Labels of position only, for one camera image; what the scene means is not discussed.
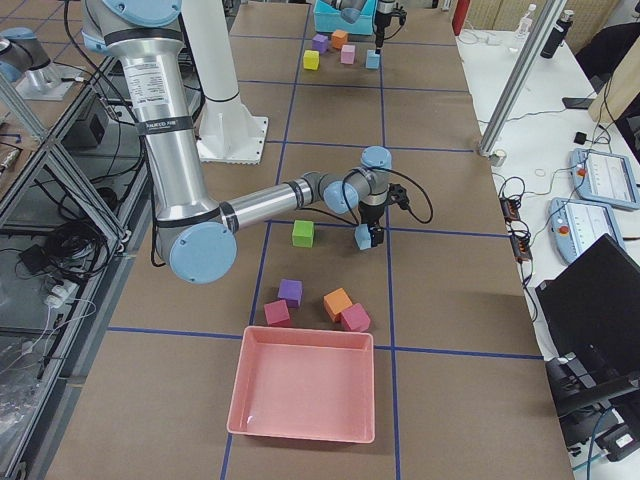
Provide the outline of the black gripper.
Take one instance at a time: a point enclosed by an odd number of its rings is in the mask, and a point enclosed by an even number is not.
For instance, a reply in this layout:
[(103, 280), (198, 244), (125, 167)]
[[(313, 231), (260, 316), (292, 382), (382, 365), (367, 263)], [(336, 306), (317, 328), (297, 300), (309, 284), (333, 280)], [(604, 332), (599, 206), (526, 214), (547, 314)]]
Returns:
[(360, 224), (366, 224), (371, 233), (372, 246), (378, 246), (384, 242), (384, 228), (380, 225), (380, 219), (385, 212), (385, 207), (380, 205), (369, 205), (360, 203), (358, 205), (360, 213)]
[(393, 0), (378, 0), (374, 16), (375, 49), (381, 50), (384, 44), (386, 28), (391, 24), (395, 2)]

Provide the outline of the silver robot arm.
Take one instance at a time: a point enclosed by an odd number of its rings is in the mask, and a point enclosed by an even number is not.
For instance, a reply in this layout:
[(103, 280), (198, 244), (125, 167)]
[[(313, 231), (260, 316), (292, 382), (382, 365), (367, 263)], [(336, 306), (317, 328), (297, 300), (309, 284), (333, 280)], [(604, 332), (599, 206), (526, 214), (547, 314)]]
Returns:
[(258, 162), (268, 126), (241, 100), (220, 2), (87, 1), (83, 21), (86, 46), (122, 65), (149, 151), (159, 254), (176, 276), (218, 280), (235, 261), (238, 230), (319, 201), (359, 214), (360, 248), (382, 243), (392, 158), (380, 146), (343, 176), (310, 172), (227, 202), (210, 196), (203, 163)]
[[(365, 0), (328, 0), (330, 7), (340, 12), (340, 16), (348, 23), (355, 23), (366, 5)], [(385, 31), (390, 26), (393, 17), (402, 17), (398, 13), (399, 5), (394, 1), (382, 0), (375, 2), (375, 12), (372, 20), (372, 30), (375, 37), (375, 53), (380, 54), (385, 42)]]

